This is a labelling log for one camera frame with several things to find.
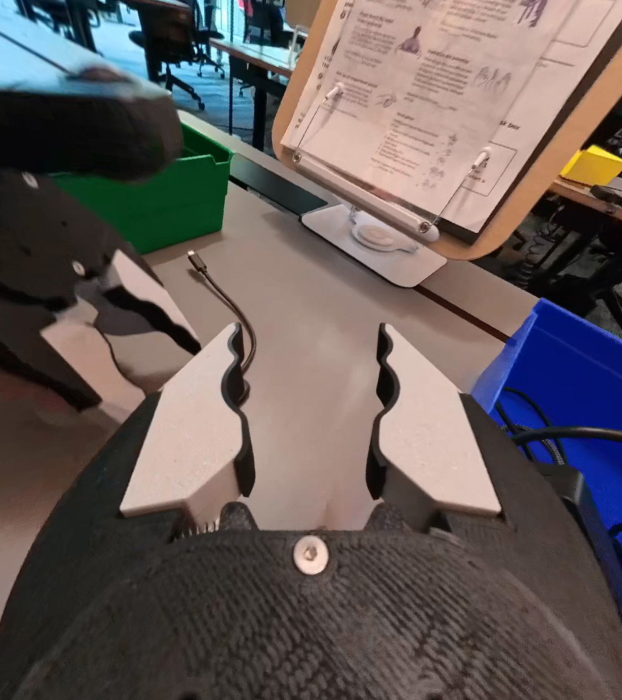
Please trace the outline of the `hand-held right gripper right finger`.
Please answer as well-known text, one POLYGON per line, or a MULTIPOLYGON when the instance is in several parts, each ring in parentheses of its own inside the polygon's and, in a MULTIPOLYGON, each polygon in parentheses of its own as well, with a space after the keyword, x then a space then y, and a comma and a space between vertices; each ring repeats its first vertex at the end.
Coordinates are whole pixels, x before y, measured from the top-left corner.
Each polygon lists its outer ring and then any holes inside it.
POLYGON ((413 530, 438 514, 503 513, 465 408, 465 394, 390 323, 379 325, 376 395, 366 484, 413 530))

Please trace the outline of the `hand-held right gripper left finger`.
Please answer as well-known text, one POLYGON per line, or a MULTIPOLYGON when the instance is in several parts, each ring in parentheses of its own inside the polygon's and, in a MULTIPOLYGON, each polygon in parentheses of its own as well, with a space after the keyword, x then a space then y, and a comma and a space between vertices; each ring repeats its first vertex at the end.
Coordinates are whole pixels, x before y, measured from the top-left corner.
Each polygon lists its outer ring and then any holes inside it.
POLYGON ((217 530, 229 503, 251 494, 255 461, 239 402, 244 333, 231 323, 166 382, 120 504, 124 517, 177 510, 217 530))

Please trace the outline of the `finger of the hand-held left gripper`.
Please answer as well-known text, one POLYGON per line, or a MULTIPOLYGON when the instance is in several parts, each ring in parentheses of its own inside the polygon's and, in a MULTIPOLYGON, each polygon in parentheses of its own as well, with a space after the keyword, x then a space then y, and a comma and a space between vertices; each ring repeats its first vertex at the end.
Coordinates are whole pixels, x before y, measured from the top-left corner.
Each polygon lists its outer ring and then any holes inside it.
POLYGON ((77 409, 101 423, 123 423, 146 395, 120 370, 111 345, 96 328, 97 316, 92 305, 73 305, 56 314, 40 337, 61 361, 55 376, 77 409))
POLYGON ((96 326, 107 335, 158 332, 190 355, 201 350, 194 329, 159 279, 121 249, 98 275, 78 283, 78 298, 96 309, 96 326))

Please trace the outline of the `green plastic bin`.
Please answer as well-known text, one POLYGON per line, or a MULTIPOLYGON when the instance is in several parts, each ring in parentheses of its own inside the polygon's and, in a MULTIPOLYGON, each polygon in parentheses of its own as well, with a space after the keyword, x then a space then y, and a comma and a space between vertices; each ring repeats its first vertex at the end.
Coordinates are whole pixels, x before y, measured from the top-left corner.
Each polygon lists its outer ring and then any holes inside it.
POLYGON ((58 174, 54 181, 140 253, 219 232, 233 153, 181 123, 182 156, 149 180, 58 174))

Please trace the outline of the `blue plastic bin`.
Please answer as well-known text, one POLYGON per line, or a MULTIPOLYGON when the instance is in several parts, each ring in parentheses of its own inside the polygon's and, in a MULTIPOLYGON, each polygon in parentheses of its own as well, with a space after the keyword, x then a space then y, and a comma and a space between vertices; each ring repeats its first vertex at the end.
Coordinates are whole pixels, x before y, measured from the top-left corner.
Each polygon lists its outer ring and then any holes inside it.
MULTIPOLYGON (((622 431, 622 340, 541 300, 471 395, 507 432, 622 431)), ((559 436, 523 451, 586 535, 622 617, 622 443, 559 436)))

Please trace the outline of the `black office chair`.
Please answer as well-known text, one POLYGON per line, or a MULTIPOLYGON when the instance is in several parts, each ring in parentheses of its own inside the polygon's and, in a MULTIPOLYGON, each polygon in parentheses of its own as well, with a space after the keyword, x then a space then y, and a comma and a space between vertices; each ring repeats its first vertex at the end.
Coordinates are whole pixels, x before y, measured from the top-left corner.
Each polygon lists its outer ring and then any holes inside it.
POLYGON ((130 33, 132 43, 143 48, 149 81, 171 92, 177 87, 186 92, 205 110, 201 96, 194 88, 173 75, 172 66, 183 63, 198 67, 210 65, 225 78, 224 66, 210 57, 210 42, 223 35, 203 26, 203 13, 198 1, 124 1, 139 16, 140 30, 130 33))
POLYGON ((622 221, 559 212, 533 233, 506 280, 622 337, 622 221))

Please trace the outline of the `long background desk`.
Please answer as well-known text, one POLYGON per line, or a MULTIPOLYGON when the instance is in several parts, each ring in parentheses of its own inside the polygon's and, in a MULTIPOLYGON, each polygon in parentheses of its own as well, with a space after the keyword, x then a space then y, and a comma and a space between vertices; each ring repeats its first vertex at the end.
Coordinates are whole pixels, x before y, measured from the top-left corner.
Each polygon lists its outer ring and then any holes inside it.
POLYGON ((238 40, 211 39, 210 46, 228 55, 229 115, 228 132, 233 133, 233 81, 254 89, 251 144, 264 151, 269 97, 282 100, 294 72, 298 56, 289 49, 255 45, 238 40))

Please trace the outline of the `white flat device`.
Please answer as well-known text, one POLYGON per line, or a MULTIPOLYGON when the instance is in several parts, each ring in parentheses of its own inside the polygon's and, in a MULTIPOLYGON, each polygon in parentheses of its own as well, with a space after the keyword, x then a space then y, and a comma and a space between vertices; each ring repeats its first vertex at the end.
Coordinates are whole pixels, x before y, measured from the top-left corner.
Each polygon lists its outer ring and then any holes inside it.
POLYGON ((318 164, 309 163, 307 171, 298 166, 296 156, 280 154, 274 137, 277 127, 288 124, 286 92, 274 121, 272 141, 283 164, 340 200, 303 214, 301 223, 392 284, 413 288, 447 260, 478 259, 504 243, 621 95, 622 45, 480 234, 458 229, 442 214, 405 208, 383 192, 359 187, 318 164))

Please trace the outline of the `wooden desk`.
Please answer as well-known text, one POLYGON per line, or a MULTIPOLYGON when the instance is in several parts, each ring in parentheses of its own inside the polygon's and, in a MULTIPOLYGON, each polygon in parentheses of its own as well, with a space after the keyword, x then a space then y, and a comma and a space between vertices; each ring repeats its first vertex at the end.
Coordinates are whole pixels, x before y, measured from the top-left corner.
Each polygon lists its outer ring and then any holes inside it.
POLYGON ((622 222, 622 206, 604 202, 590 193, 590 188, 578 183, 556 178, 548 187, 548 192, 586 206, 622 222))

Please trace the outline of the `yellow box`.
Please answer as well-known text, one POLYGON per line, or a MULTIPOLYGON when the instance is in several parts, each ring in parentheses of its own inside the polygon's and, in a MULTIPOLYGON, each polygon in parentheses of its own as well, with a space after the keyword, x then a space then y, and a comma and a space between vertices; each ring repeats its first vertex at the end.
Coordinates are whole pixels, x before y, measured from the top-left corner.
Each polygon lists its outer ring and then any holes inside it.
POLYGON ((579 150, 560 171, 559 177, 585 186, 607 186, 622 173, 622 158, 591 145, 579 150))

